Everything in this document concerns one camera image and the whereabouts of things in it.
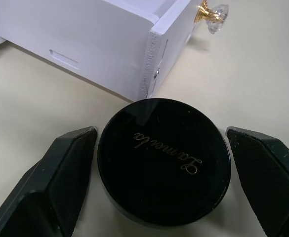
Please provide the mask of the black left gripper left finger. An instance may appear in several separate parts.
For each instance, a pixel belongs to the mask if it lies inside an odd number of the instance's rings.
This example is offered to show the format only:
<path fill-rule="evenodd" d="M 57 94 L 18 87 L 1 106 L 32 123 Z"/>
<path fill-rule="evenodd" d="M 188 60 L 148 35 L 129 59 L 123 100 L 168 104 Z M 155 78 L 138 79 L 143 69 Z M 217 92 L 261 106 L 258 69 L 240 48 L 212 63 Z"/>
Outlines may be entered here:
<path fill-rule="evenodd" d="M 96 127 L 56 138 L 0 207 L 0 237 L 70 237 L 86 197 Z"/>

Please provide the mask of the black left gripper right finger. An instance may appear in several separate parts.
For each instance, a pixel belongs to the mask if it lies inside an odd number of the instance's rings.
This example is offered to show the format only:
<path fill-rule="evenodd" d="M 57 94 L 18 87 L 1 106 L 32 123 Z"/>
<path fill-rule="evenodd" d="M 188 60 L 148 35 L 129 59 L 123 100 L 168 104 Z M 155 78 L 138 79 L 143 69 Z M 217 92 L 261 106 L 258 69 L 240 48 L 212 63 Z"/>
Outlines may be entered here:
<path fill-rule="evenodd" d="M 289 237 L 289 148 L 272 136 L 226 130 L 243 191 L 268 237 Z"/>

